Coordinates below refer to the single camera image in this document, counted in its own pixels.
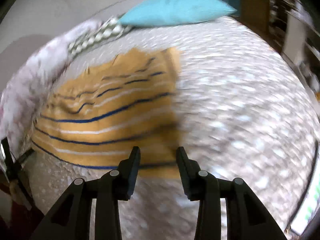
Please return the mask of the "yellow striped knit sweater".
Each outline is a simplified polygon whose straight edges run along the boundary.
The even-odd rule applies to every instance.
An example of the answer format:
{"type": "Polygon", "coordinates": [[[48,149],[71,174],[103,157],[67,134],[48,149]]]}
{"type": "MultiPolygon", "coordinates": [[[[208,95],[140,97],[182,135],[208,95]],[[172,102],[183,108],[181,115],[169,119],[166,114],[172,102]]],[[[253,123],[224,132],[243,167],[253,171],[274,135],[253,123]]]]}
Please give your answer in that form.
{"type": "Polygon", "coordinates": [[[181,70],[174,48],[119,54],[59,87],[35,121],[31,145],[83,168],[111,170],[140,148],[140,174],[176,178],[174,111],[181,70]]]}

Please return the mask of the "pink floral rolled blanket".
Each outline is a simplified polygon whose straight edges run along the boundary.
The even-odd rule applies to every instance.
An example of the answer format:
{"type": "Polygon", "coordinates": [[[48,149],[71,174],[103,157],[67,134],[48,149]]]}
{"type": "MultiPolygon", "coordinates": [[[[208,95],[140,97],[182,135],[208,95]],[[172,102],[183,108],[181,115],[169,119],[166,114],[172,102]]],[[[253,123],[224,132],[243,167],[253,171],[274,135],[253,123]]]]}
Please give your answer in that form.
{"type": "Polygon", "coordinates": [[[23,152],[24,138],[35,112],[70,62],[69,44],[98,30],[102,24],[101,20],[87,20],[55,37],[35,51],[7,83],[1,95],[1,139],[8,139],[15,158],[23,152]]]}

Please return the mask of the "grey white-dotted bedspread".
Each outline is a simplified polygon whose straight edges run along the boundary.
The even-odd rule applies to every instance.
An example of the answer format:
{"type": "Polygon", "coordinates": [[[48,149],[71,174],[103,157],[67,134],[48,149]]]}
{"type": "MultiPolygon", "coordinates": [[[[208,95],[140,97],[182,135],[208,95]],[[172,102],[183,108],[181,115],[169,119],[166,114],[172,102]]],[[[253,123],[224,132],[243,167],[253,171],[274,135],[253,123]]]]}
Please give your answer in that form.
{"type": "MultiPolygon", "coordinates": [[[[291,68],[258,35],[222,17],[133,30],[80,54],[58,84],[134,47],[179,49],[180,145],[215,177],[243,178],[284,231],[306,188],[319,139],[317,114],[291,68]]],[[[92,180],[107,172],[38,152],[27,159],[24,171],[44,214],[74,179],[92,180]]],[[[194,239],[199,202],[187,199],[177,177],[137,179],[131,199],[119,203],[123,239],[194,239]]]]}

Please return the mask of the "olive white-dotted pillow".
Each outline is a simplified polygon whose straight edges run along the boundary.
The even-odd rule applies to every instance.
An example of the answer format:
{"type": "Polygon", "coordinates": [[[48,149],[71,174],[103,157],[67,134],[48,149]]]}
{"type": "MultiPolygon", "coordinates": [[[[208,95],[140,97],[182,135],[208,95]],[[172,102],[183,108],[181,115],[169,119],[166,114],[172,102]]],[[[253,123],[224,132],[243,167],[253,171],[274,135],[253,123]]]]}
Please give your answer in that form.
{"type": "Polygon", "coordinates": [[[68,53],[71,57],[76,57],[103,42],[114,41],[129,33],[132,29],[130,25],[122,25],[119,18],[111,17],[105,21],[97,30],[85,33],[68,46],[68,53]]]}

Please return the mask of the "white shelf unit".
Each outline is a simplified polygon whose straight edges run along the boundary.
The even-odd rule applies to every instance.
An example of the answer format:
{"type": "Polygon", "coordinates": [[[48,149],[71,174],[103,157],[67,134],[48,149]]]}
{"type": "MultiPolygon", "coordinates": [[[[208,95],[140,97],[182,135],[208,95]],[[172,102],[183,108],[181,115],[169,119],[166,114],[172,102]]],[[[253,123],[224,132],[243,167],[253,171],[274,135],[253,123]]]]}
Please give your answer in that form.
{"type": "Polygon", "coordinates": [[[319,93],[319,32],[300,0],[270,0],[268,31],[280,53],[319,93]]]}

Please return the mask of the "turquoise pillow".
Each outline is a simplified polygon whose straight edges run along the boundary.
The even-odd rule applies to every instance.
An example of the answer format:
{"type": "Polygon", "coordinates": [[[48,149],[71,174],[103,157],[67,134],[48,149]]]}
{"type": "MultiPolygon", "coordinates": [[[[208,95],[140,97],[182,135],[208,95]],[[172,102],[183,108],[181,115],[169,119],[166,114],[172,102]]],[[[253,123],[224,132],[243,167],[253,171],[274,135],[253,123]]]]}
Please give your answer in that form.
{"type": "Polygon", "coordinates": [[[222,0],[146,0],[119,21],[134,27],[176,26],[213,21],[235,12],[222,0]]]}

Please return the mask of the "brown wooden wardrobe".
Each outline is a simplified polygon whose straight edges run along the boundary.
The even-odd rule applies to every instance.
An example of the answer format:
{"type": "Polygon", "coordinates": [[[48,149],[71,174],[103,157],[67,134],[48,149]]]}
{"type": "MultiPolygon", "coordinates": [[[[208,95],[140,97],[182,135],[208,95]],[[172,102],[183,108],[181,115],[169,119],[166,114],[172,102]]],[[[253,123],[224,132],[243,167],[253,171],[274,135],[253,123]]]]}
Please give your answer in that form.
{"type": "Polygon", "coordinates": [[[240,0],[240,22],[265,40],[276,52],[281,47],[269,33],[269,1],[270,0],[240,0]]]}

